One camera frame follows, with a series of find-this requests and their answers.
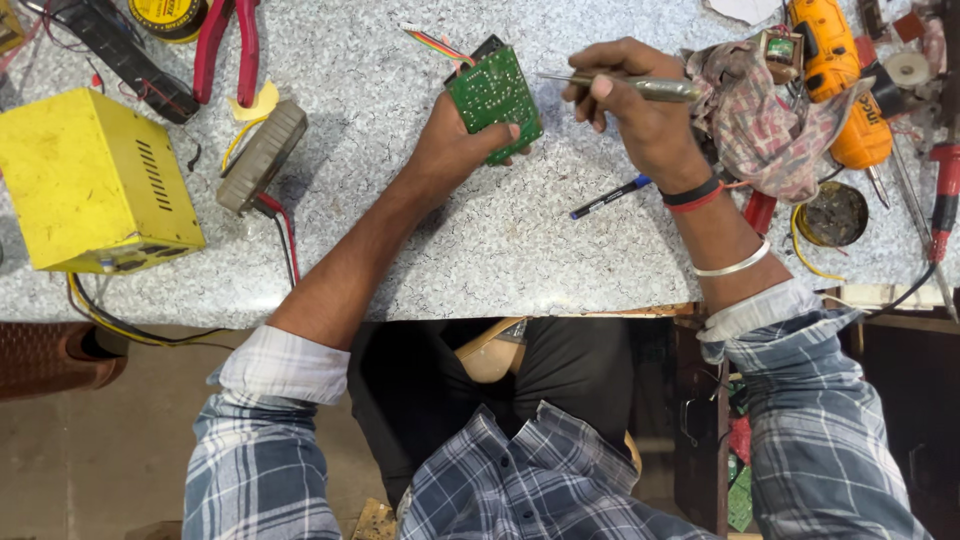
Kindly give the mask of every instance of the blue checkered shirt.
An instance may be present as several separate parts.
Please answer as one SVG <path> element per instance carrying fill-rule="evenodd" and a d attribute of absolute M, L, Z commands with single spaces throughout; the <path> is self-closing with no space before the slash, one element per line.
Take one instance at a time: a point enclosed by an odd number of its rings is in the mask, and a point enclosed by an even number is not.
<path fill-rule="evenodd" d="M 704 358 L 750 388 L 754 515 L 768 538 L 924 538 L 887 450 L 880 400 L 826 310 L 791 280 L 711 317 Z M 346 387 L 349 356 L 262 327 L 217 370 L 194 426 L 183 538 L 339 538 L 314 438 L 317 404 Z M 513 439 L 481 407 L 417 470 L 401 538 L 712 538 L 630 497 L 629 461 L 542 403 Z"/>

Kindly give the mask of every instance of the white paper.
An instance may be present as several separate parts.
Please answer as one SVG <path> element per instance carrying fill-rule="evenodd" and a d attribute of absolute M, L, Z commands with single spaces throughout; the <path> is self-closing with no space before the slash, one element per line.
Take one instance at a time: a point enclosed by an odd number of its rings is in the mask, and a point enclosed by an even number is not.
<path fill-rule="evenodd" d="M 780 0 L 707 0 L 707 7 L 751 26 L 759 24 L 781 8 Z"/>

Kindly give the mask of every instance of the pliers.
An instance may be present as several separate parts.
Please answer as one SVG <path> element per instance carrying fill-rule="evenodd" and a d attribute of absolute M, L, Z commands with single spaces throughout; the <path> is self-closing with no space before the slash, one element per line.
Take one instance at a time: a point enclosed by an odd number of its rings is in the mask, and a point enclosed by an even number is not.
<path fill-rule="evenodd" d="M 217 51 L 234 7 L 240 21 L 240 37 L 243 43 L 240 52 L 240 82 L 237 85 L 237 103 L 245 109 L 253 105 L 256 96 L 256 74 L 260 68 L 260 36 L 256 30 L 254 11 L 260 0 L 214 0 L 200 28 L 197 40 L 197 56 L 193 61 L 193 97 L 198 102 L 210 102 L 213 88 L 213 72 L 217 64 Z"/>

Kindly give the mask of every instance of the shirt sleeve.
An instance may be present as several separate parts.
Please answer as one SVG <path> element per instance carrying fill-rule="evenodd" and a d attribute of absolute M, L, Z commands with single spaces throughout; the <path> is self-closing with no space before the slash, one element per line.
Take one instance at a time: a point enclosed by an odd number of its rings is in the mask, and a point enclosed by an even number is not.
<path fill-rule="evenodd" d="M 704 359 L 727 356 L 750 392 L 754 516 L 764 538 L 929 538 L 887 450 L 880 399 L 825 309 L 797 280 L 708 319 Z"/>
<path fill-rule="evenodd" d="M 340 538 L 326 500 L 316 404 L 334 405 L 349 354 L 261 327 L 207 380 L 224 389 L 194 423 L 185 540 Z"/>

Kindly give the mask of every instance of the blue marker pen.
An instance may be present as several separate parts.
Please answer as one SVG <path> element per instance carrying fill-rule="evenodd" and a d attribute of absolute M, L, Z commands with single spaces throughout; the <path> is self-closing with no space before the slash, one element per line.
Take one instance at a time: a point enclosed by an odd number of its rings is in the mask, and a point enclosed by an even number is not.
<path fill-rule="evenodd" d="M 593 211 L 597 211 L 598 209 L 612 203 L 613 201 L 619 199 L 620 197 L 623 197 L 627 193 L 633 193 L 634 191 L 637 191 L 638 189 L 640 189 L 641 187 L 644 187 L 645 185 L 651 183 L 652 181 L 653 180 L 651 180 L 649 176 L 641 174 L 640 176 L 636 177 L 636 179 L 633 182 L 630 182 L 629 184 L 626 184 L 622 187 L 618 187 L 617 189 L 611 191 L 610 193 L 601 195 L 599 198 L 594 199 L 593 201 L 586 203 L 582 207 L 573 210 L 570 213 L 570 218 L 580 219 L 581 217 L 584 217 L 585 215 Z"/>

